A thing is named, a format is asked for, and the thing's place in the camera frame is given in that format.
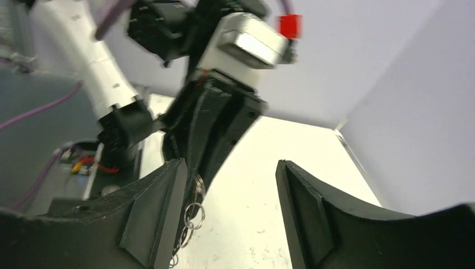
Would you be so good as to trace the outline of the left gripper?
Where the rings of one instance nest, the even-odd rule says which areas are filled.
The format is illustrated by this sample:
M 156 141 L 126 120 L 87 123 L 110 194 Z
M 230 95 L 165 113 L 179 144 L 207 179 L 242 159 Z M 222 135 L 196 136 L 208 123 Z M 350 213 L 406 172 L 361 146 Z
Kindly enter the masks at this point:
M 186 189 L 200 175 L 208 189 L 237 142 L 262 115 L 267 103 L 254 89 L 223 72 L 194 71 L 168 110 L 163 148 L 185 149 Z

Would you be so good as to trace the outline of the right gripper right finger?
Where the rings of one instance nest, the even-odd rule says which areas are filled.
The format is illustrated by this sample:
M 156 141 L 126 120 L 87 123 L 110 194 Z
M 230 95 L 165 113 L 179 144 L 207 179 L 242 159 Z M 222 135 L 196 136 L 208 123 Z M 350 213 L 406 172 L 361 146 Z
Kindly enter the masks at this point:
M 276 181 L 293 268 L 473 268 L 474 204 L 412 216 L 360 200 L 292 161 Z

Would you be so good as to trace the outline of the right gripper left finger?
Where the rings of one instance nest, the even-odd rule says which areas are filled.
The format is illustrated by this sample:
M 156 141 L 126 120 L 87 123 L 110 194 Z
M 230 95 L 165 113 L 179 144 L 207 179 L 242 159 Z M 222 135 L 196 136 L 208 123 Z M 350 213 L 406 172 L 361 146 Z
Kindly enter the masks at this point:
M 166 162 L 118 191 L 55 216 L 1 211 L 2 268 L 168 268 L 187 166 Z

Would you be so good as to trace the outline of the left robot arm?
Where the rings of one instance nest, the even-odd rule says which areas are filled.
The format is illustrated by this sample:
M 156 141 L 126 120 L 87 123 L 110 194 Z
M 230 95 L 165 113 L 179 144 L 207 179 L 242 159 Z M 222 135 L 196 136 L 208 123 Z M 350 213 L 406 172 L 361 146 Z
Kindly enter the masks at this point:
M 185 159 L 189 188 L 208 188 L 242 135 L 263 113 L 256 96 L 287 40 L 260 1 L 118 1 L 97 24 L 87 1 L 25 1 L 77 70 L 102 127 L 122 155 L 156 131 L 165 159 Z M 127 81 L 103 37 L 127 13 L 126 34 L 165 64 L 188 57 L 181 91 L 155 116 Z

